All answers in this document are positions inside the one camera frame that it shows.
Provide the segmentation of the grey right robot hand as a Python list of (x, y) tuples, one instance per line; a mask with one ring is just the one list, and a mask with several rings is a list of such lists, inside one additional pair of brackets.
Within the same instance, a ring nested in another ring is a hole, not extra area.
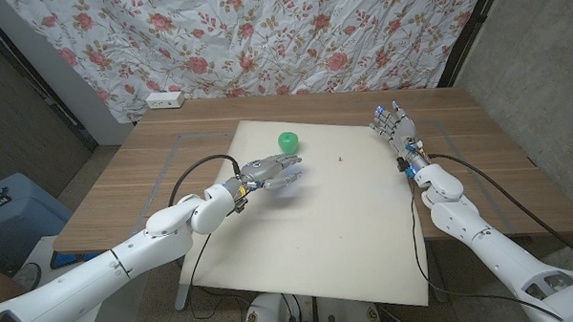
[(393, 149), (398, 157), (406, 158), (418, 145), (414, 122), (395, 101), (393, 110), (378, 106), (370, 127)]

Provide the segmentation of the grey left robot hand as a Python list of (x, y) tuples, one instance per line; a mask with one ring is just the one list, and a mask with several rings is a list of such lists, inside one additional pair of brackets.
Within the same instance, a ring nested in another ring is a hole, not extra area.
[(240, 170), (240, 180), (256, 189), (277, 190), (295, 182), (300, 172), (282, 176), (281, 172), (302, 159), (296, 154), (281, 154), (258, 159), (244, 165)]

